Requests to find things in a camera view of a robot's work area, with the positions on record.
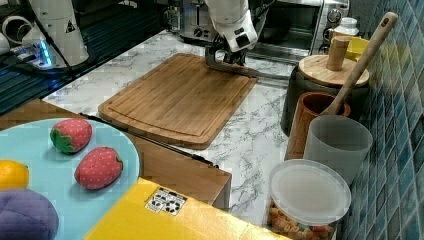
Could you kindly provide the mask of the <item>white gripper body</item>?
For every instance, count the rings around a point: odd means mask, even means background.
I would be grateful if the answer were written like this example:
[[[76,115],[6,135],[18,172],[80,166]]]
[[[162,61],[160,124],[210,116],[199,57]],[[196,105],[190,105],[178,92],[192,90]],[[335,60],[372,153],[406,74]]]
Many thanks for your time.
[[[253,49],[257,43],[258,35],[249,10],[241,16],[218,10],[211,12],[211,19],[215,30],[225,39],[231,52]]]

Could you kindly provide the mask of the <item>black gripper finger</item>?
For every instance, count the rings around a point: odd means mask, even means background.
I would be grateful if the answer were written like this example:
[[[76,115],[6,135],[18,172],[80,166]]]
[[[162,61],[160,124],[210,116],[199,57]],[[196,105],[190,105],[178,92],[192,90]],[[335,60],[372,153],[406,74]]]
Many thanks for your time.
[[[233,53],[231,51],[226,51],[224,54],[223,61],[228,64],[233,64],[234,63]]]
[[[240,66],[244,66],[245,65],[246,51],[240,50],[240,51],[235,53],[235,56],[236,56],[236,63]]]

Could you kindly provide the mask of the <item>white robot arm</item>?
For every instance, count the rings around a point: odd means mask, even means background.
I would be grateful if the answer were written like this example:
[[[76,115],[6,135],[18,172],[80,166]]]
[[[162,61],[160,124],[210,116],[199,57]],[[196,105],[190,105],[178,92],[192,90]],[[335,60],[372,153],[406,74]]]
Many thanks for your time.
[[[205,0],[205,3],[223,42],[224,61],[243,66],[245,52],[253,49],[258,40],[248,0]]]

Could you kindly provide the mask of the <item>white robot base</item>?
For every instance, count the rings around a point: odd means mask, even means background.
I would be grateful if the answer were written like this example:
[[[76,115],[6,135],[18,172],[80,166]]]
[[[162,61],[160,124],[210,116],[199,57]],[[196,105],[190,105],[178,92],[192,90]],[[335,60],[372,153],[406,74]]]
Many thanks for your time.
[[[23,37],[24,47],[36,58],[30,64],[42,70],[73,67],[89,58],[75,19],[72,0],[28,0],[34,26]]]

